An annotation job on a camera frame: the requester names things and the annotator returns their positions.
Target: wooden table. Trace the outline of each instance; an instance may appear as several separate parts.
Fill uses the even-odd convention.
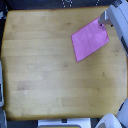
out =
[[[71,34],[107,7],[10,11],[2,66],[7,119],[102,117],[127,97],[126,56],[116,31],[110,42],[77,63]]]

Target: pink towel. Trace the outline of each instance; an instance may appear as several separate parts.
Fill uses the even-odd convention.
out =
[[[98,18],[72,35],[76,60],[81,61],[109,41],[105,26],[100,26]]]

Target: wood grain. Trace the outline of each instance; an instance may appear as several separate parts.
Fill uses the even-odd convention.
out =
[[[106,7],[10,11],[2,43],[7,119],[102,117],[127,97],[126,56],[110,41],[77,63],[71,34]]]

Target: pink cloth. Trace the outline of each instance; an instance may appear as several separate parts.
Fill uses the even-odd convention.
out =
[[[100,26],[98,18],[72,35],[76,60],[81,61],[109,41],[105,26]]]

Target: wooden surface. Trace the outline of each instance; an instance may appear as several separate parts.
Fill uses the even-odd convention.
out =
[[[127,97],[126,56],[116,31],[77,63],[71,34],[107,7],[11,11],[3,44],[7,119],[101,117],[116,114]]]

